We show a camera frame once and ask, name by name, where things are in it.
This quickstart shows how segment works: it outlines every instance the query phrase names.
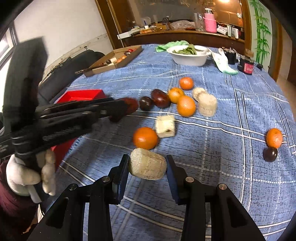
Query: green cloth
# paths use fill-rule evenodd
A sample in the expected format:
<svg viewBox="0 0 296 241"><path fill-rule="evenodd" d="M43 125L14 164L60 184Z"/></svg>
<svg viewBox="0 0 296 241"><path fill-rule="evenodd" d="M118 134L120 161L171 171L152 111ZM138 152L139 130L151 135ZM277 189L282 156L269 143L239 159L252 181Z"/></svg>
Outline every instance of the green cloth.
<svg viewBox="0 0 296 241"><path fill-rule="evenodd" d="M189 43L185 40L169 42L165 45L158 45L155 50L157 53L166 51L169 47L178 46L178 45L189 45Z"/></svg>

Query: maroon sleeve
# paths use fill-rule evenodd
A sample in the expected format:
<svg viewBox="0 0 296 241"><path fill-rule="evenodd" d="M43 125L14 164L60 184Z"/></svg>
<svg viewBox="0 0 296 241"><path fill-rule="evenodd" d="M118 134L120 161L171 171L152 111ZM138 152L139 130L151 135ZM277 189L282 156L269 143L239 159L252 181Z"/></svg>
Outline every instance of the maroon sleeve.
<svg viewBox="0 0 296 241"><path fill-rule="evenodd" d="M18 196L9 188L6 180L7 163L8 160L0 163L0 215L21 234L31 225L37 205L30 197Z"/></svg>

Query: gloved hand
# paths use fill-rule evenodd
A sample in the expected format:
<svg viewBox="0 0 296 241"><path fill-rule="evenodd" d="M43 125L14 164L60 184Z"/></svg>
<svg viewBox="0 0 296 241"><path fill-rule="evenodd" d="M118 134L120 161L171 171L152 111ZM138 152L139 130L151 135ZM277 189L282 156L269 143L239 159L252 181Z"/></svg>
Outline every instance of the gloved hand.
<svg viewBox="0 0 296 241"><path fill-rule="evenodd" d="M30 196L26 186L42 181L44 192L51 196L55 195L55 155L53 151L47 150L36 154L37 163L44 164L41 176L36 171L18 164L17 159L15 155L11 155L6 167L7 183L14 193L20 196Z"/></svg>

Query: plastic bag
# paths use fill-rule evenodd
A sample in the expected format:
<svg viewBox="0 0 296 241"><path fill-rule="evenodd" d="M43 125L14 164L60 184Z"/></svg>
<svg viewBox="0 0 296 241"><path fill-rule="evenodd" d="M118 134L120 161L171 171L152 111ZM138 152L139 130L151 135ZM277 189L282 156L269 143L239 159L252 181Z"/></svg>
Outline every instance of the plastic bag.
<svg viewBox="0 0 296 241"><path fill-rule="evenodd" d="M180 20L170 24L172 29L178 28L195 28L194 22L189 22L187 20Z"/></svg>

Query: red label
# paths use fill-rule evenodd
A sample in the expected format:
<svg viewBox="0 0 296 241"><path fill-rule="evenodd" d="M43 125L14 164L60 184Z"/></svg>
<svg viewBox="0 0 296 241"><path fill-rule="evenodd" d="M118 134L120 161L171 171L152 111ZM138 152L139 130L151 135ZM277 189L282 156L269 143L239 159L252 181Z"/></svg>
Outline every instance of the red label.
<svg viewBox="0 0 296 241"><path fill-rule="evenodd" d="M252 74L253 73L253 68L254 68L253 64L248 64L248 63L244 64L244 72L246 74Z"/></svg>

